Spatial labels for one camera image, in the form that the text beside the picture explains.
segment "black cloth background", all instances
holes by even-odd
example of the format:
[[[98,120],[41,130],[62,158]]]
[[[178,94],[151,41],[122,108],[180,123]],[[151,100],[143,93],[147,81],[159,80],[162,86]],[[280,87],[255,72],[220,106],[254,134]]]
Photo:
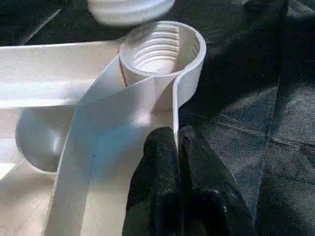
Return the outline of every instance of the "black cloth background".
[[[28,0],[32,11],[22,2],[0,3],[1,45],[110,40],[130,30],[100,26],[82,0]],[[201,132],[234,174],[260,235],[314,235],[314,1],[177,0],[163,19],[193,26],[207,42],[181,127]]]

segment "black glove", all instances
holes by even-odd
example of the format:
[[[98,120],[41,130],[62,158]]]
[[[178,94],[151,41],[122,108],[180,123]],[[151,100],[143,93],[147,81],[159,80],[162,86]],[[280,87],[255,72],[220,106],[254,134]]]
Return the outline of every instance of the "black glove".
[[[233,175],[190,126],[180,132],[179,162],[170,128],[149,134],[126,206],[123,236],[174,235],[255,235]]]
[[[182,230],[180,173],[173,131],[152,131],[130,182],[123,236],[173,236]]]
[[[185,235],[255,235],[234,176],[191,126],[180,132],[180,166]]]

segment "white plastic cap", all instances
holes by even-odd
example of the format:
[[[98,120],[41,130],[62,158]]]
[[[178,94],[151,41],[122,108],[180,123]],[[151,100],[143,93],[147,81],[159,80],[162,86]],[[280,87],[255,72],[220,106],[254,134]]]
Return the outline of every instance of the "white plastic cap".
[[[175,0],[88,0],[95,19],[106,25],[137,25],[166,14]]]

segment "white surface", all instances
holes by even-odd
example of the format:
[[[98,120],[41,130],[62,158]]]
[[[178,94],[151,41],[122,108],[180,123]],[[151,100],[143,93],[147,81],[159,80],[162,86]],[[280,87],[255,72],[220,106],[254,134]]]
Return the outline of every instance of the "white surface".
[[[51,177],[21,161],[15,129],[22,111],[76,104],[117,54],[119,44],[0,47],[0,236],[41,235],[53,190]]]
[[[73,105],[120,41],[0,47],[0,108]]]
[[[0,180],[0,229],[5,236],[40,236],[53,180],[21,161]]]
[[[107,25],[137,25],[167,13],[175,0],[89,0],[95,19]]]
[[[130,178],[146,136],[161,126],[178,129],[178,107],[197,87],[206,45],[198,32],[182,26],[188,32],[179,36],[193,36],[199,48],[184,70],[150,76],[129,65],[124,87],[122,72],[114,70],[116,57],[103,72],[108,76],[100,76],[76,106],[43,235],[121,235]],[[178,130],[174,133],[177,140]]]

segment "circular opening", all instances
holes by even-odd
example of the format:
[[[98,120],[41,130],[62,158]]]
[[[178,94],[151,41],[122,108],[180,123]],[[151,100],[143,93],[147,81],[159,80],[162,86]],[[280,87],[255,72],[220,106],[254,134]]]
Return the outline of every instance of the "circular opening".
[[[198,56],[199,36],[196,30],[181,23],[147,24],[133,30],[121,44],[120,59],[126,67],[139,72],[178,72]]]

